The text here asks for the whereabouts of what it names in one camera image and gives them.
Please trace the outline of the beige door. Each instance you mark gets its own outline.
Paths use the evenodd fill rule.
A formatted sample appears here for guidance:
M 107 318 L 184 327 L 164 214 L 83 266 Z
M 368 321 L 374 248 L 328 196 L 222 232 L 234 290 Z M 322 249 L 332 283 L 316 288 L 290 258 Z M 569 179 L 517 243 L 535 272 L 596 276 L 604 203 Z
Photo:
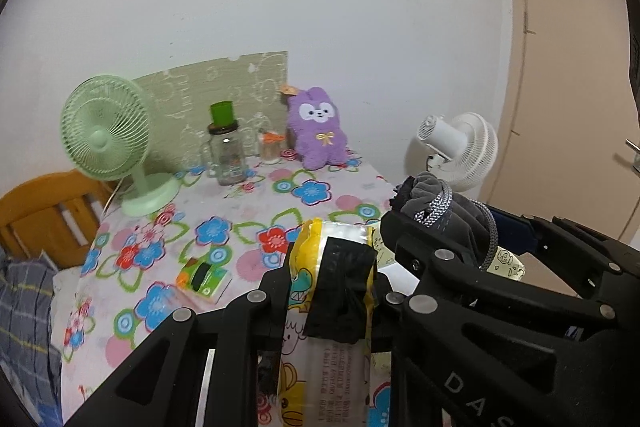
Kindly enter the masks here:
M 630 241 L 639 128 L 628 66 L 626 0 L 513 0 L 500 152 L 484 199 Z

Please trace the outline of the white standing fan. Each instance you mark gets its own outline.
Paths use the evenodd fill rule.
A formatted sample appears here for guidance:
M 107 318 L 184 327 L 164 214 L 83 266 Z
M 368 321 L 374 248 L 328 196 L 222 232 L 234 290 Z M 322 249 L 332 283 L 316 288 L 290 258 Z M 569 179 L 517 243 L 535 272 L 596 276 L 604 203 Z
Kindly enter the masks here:
M 427 171 L 459 193 L 476 191 L 498 158 L 494 127 L 480 114 L 428 115 L 406 150 L 405 174 Z

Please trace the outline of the grey knit sock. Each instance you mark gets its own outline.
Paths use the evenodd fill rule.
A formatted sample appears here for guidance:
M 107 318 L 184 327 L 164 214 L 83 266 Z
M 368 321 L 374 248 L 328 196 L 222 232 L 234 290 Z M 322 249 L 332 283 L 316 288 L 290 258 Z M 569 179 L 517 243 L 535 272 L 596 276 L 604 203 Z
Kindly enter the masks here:
M 433 173 L 408 176 L 395 187 L 393 210 L 447 237 L 469 254 L 463 262 L 486 271 L 498 251 L 498 228 L 494 215 L 482 202 L 456 193 Z

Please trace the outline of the green patterned board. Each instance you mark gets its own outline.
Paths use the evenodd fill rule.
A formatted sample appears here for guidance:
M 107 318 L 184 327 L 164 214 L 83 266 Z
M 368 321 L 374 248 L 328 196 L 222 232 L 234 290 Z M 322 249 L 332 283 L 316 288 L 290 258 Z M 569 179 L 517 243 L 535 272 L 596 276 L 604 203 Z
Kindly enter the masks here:
M 288 106 L 281 87 L 288 83 L 285 51 L 183 65 L 140 77 L 136 83 L 148 97 L 154 124 L 144 167 L 151 172 L 177 172 L 201 162 L 208 141 L 210 106 L 232 103 L 247 156 L 258 153 L 260 130 L 281 133 Z

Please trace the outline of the glass mason jar mug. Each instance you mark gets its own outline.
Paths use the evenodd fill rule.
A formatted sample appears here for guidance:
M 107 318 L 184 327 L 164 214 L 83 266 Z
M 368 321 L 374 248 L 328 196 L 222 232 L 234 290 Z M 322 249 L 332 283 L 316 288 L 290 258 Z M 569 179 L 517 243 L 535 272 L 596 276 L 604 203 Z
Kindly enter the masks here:
M 209 176 L 220 185 L 242 183 L 247 177 L 244 147 L 236 120 L 227 126 L 207 127 L 208 140 L 201 147 L 201 156 Z

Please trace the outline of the yellow cartoon storage box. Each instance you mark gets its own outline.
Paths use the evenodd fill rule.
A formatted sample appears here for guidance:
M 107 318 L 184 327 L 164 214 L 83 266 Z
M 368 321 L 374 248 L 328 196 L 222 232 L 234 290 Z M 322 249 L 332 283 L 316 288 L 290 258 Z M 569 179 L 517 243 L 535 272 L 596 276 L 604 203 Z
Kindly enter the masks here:
M 386 275 L 393 291 L 400 291 L 405 295 L 411 294 L 418 286 L 419 279 L 403 268 L 395 260 L 393 251 L 384 245 L 378 222 L 370 225 L 370 231 L 373 248 L 378 253 L 378 269 Z M 509 280 L 520 281 L 526 269 L 518 257 L 499 247 L 494 259 L 491 260 L 488 272 Z

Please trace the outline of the green orange tissue pack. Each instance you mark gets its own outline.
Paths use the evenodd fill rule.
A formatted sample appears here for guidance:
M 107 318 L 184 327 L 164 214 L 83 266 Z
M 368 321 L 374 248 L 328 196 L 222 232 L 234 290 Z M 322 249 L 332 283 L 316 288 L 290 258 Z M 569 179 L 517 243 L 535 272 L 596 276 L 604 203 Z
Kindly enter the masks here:
M 218 303 L 231 282 L 231 274 L 222 263 L 203 257 L 190 258 L 176 277 L 175 284 L 182 291 L 191 291 L 211 303 Z

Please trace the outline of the brown paper tag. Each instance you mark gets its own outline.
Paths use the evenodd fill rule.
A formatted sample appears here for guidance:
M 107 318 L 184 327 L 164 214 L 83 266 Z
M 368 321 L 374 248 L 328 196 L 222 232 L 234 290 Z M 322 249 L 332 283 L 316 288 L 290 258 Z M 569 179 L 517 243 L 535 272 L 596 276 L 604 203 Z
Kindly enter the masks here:
M 280 92 L 285 96 L 295 96 L 299 94 L 299 89 L 289 84 L 282 84 Z

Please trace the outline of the grey plaid pillow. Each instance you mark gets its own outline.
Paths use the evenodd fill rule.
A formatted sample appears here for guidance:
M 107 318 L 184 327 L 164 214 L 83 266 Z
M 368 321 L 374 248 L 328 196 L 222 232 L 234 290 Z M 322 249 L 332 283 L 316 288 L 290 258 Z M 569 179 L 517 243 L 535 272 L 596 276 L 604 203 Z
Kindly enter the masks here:
M 1 369 L 39 426 L 61 426 L 61 355 L 52 346 L 50 265 L 1 257 Z

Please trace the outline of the green cup on jar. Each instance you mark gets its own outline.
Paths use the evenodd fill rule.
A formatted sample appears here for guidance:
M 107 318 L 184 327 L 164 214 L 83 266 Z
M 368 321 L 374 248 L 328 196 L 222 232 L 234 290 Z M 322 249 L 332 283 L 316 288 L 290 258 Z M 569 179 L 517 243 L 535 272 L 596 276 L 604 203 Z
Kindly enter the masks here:
M 215 128 L 229 127 L 235 122 L 234 109 L 231 101 L 220 101 L 209 106 L 212 125 Z

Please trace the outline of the floral tablecloth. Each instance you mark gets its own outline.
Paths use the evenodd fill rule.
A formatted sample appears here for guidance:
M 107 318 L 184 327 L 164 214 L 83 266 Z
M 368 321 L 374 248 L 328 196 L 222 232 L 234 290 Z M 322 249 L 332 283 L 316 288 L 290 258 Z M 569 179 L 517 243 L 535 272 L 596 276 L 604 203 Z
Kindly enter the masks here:
M 70 419 L 145 337 L 178 307 L 215 310 L 282 265 L 312 218 L 368 225 L 394 189 L 359 154 L 310 171 L 287 153 L 252 159 L 244 182 L 222 186 L 202 168 L 179 171 L 180 191 L 161 210 L 130 218 L 111 205 L 79 274 L 62 343 L 62 418 Z M 218 303 L 182 291 L 190 258 L 222 263 L 231 282 Z

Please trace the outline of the green desk fan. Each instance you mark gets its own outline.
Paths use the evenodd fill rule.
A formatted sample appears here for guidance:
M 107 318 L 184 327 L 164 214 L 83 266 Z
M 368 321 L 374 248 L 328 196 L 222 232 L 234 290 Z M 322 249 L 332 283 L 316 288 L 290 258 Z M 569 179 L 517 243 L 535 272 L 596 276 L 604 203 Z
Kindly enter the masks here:
M 98 181 L 131 179 L 132 187 L 120 204 L 129 217 L 157 212 L 179 193 L 180 183 L 173 174 L 144 171 L 152 130 L 148 98 L 137 83 L 122 77 L 85 80 L 62 108 L 61 141 L 77 170 Z

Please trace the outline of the yellow cartoon tissue pack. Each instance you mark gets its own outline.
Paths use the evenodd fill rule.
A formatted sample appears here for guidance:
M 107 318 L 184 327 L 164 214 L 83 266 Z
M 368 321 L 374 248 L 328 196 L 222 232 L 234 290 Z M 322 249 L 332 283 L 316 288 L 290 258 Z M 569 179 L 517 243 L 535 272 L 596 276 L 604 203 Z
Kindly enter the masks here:
M 376 251 L 365 225 L 314 218 L 288 259 L 278 408 L 285 426 L 368 419 Z

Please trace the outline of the cotton swab container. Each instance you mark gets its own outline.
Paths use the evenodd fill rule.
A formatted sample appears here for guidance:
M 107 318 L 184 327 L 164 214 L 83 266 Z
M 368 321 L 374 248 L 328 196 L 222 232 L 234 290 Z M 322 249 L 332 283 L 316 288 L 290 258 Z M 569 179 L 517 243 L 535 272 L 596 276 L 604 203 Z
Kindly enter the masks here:
M 281 159 L 285 135 L 274 131 L 262 131 L 258 136 L 259 157 L 267 165 L 277 164 Z

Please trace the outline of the purple plush bunny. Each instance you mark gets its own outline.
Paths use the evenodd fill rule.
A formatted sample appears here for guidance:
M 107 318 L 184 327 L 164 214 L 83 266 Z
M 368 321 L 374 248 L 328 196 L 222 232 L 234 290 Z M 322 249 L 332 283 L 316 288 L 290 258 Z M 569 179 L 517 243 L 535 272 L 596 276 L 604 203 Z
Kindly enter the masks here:
M 307 170 L 342 165 L 348 159 L 340 112 L 320 87 L 298 90 L 288 97 L 288 131 Z

